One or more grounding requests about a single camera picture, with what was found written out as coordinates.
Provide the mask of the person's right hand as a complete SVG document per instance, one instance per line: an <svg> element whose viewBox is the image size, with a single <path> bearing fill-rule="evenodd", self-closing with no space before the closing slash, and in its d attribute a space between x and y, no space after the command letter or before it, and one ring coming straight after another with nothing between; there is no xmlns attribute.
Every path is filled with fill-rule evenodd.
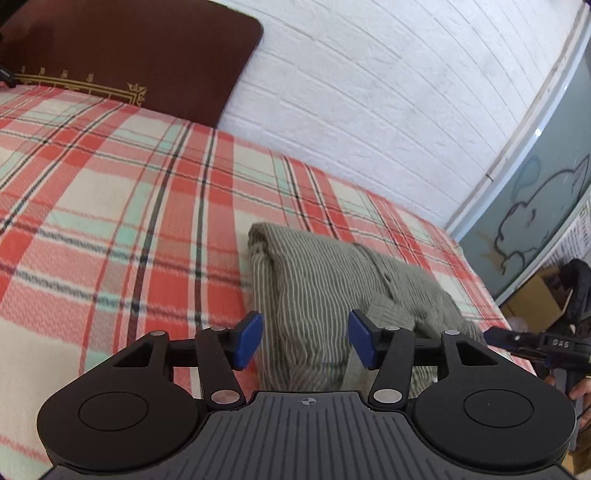
<svg viewBox="0 0 591 480"><path fill-rule="evenodd" d="M583 398L585 402L589 401L591 392L591 379L588 377L580 380L568 393L571 400Z"/></svg>

